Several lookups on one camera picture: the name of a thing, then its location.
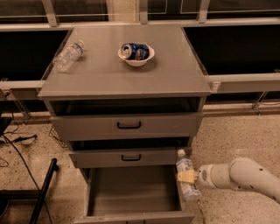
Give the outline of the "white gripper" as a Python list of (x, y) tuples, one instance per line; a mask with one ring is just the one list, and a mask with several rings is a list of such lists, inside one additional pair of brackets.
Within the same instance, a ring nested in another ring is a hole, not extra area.
[[(230, 189), (228, 164), (206, 164), (199, 170), (199, 183), (212, 189)], [(177, 174), (179, 182), (193, 184), (195, 182), (194, 170), (181, 171)]]

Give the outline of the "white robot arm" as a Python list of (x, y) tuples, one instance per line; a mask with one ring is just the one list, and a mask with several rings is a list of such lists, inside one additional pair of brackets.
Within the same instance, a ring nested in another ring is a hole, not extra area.
[(280, 203), (280, 178), (250, 158), (237, 157), (225, 164), (202, 165), (195, 171), (190, 159), (179, 157), (176, 167), (185, 201), (199, 200), (201, 193), (195, 185), (198, 181), (206, 188), (257, 192)]

